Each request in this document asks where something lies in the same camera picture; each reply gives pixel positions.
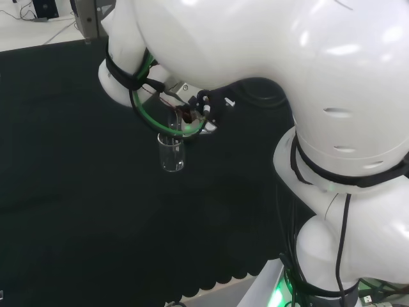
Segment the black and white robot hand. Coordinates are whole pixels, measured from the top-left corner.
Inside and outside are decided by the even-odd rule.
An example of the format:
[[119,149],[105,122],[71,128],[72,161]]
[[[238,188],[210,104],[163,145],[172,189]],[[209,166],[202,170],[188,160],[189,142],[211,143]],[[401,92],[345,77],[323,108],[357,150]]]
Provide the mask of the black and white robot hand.
[[187,98],[184,105],[177,107],[185,138],[213,134],[235,107],[235,101],[221,90],[199,90],[195,95],[188,94]]

